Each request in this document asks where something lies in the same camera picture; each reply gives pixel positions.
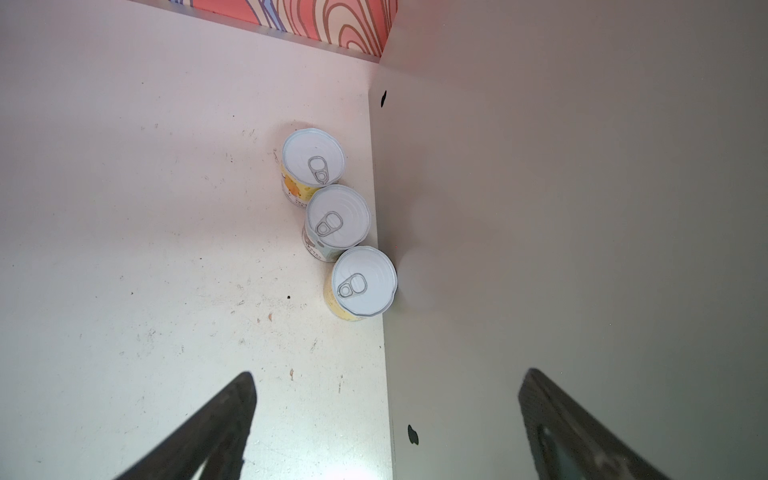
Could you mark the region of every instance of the black hole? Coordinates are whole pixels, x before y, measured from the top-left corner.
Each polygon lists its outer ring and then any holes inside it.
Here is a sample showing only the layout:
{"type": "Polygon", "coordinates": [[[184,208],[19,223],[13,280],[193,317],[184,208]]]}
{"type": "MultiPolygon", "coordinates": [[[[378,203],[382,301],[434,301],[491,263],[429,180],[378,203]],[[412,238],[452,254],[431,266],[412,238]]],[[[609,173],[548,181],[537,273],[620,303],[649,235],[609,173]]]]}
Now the black hole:
{"type": "Polygon", "coordinates": [[[408,425],[408,440],[414,445],[419,444],[419,434],[410,425],[408,425]]]}

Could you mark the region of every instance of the pull tab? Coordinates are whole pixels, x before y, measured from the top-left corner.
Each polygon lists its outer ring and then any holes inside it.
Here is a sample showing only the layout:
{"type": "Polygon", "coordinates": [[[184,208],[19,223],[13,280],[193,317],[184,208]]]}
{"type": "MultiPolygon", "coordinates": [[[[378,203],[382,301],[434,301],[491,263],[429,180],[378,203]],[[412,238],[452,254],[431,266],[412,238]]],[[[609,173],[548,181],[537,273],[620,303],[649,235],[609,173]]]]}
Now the pull tab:
{"type": "Polygon", "coordinates": [[[342,220],[341,215],[331,211],[320,219],[320,222],[315,227],[315,231],[321,237],[325,237],[333,232],[336,232],[339,228],[342,227],[343,224],[344,220],[342,220]]]}
{"type": "Polygon", "coordinates": [[[323,157],[312,157],[306,164],[310,167],[312,175],[315,176],[315,180],[325,185],[328,183],[330,176],[328,175],[328,162],[323,157]]]}
{"type": "Polygon", "coordinates": [[[363,295],[368,290],[368,282],[361,273],[353,273],[352,276],[339,285],[339,296],[342,298],[352,298],[353,296],[363,295]]]}

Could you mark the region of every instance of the can lid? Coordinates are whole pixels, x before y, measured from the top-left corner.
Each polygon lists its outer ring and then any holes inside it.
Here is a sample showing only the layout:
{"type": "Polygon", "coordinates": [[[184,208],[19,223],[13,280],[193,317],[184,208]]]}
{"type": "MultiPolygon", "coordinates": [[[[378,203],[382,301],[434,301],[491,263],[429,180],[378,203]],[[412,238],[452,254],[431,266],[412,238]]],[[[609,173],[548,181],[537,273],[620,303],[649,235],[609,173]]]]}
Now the can lid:
{"type": "Polygon", "coordinates": [[[317,128],[297,130],[283,144],[283,166],[296,180],[310,187],[337,182],[345,163],[339,142],[317,128]]]}
{"type": "Polygon", "coordinates": [[[373,247],[353,247],[333,267],[333,295],[354,316],[375,316],[395,299],[397,273],[389,258],[373,247]]]}
{"type": "Polygon", "coordinates": [[[330,185],[318,190],[306,206],[306,228],[325,245],[350,248],[371,230],[366,199],[349,187],[330,185]]]}

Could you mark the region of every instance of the shelf surface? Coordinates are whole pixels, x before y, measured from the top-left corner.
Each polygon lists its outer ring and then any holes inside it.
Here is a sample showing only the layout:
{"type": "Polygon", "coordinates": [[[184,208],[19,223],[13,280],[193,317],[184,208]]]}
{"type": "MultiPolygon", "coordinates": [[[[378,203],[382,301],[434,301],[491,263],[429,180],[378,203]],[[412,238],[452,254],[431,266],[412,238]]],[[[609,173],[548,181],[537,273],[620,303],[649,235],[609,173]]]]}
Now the shelf surface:
{"type": "Polygon", "coordinates": [[[326,308],[276,163],[322,128],[373,210],[376,65],[128,1],[3,9],[0,478],[112,478],[244,370],[242,478],[391,478],[381,317],[326,308]]]}

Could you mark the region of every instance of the tin can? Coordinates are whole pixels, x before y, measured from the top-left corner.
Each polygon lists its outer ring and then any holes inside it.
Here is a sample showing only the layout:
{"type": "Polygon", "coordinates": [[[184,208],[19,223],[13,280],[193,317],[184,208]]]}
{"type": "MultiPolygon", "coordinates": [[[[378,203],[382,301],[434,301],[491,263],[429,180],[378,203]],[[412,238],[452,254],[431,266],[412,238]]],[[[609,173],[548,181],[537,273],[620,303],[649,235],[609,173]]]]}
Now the tin can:
{"type": "Polygon", "coordinates": [[[360,320],[387,310],[395,290],[397,273],[389,258],[372,247],[353,247],[333,266],[323,297],[339,318],[360,320]]]}
{"type": "Polygon", "coordinates": [[[297,130],[283,144],[283,192],[306,208],[315,192],[339,181],[345,165],[344,150],[335,138],[317,128],[297,130]]]}
{"type": "Polygon", "coordinates": [[[316,192],[306,206],[304,246],[313,257],[335,262],[371,230],[366,199],[349,187],[331,185],[316,192]]]}

